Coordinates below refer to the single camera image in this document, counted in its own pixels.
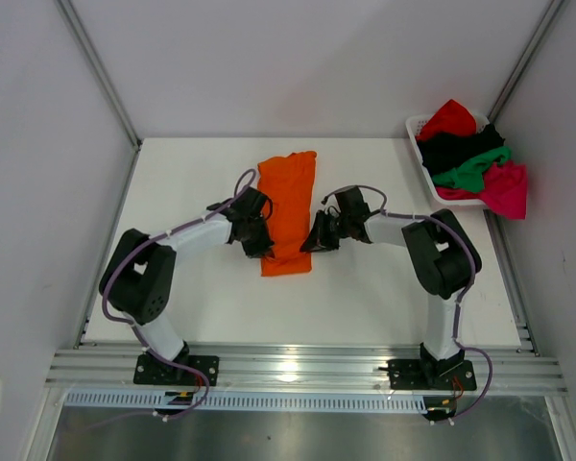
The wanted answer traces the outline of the orange t shirt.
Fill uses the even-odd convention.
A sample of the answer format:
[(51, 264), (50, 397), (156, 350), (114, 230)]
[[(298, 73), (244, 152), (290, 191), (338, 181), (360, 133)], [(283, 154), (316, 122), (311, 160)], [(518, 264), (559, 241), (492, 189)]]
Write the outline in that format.
[(258, 164), (257, 188), (271, 199), (273, 206), (267, 227), (274, 246), (273, 253), (261, 261), (263, 277), (306, 274), (312, 270), (311, 254), (302, 252), (300, 247), (310, 232), (316, 159), (316, 152), (304, 151)]

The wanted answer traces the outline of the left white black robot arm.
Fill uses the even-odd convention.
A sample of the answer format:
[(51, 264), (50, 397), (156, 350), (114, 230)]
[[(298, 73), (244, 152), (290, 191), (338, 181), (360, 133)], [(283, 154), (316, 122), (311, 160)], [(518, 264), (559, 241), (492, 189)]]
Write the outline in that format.
[(273, 212), (272, 200), (247, 186), (164, 233), (130, 229), (120, 237), (99, 283), (103, 314), (132, 329), (165, 382), (180, 383), (189, 372), (189, 348), (165, 314), (178, 257), (235, 242), (250, 258), (270, 255), (274, 241), (267, 221)]

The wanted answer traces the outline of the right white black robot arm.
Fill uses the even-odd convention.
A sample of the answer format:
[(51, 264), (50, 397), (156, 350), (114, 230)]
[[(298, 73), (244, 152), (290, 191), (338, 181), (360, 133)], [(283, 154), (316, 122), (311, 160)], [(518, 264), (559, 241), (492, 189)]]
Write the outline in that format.
[(441, 387), (466, 363), (466, 348), (459, 341), (462, 301), (482, 268), (481, 258), (452, 211), (421, 215), (393, 213), (384, 206), (372, 210), (362, 188), (333, 191), (338, 207), (316, 212), (300, 250), (335, 251), (347, 238), (405, 248), (428, 295), (427, 326), (416, 370), (402, 375), (397, 362), (389, 361), (387, 371), (392, 383), (405, 379), (409, 385), (420, 381), (428, 389)]

